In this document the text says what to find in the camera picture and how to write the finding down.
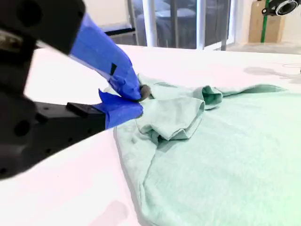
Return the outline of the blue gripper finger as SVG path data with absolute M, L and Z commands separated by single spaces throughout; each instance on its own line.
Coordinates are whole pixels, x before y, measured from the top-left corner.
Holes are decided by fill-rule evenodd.
M 127 54 L 86 12 L 81 0 L 3 0 L 0 3 L 0 82 L 22 93 L 37 42 L 102 75 L 123 98 L 140 102 L 142 85 Z
M 34 164 L 90 136 L 138 118 L 143 107 L 135 101 L 99 91 L 100 103 L 56 105 L 37 102 L 32 138 Z

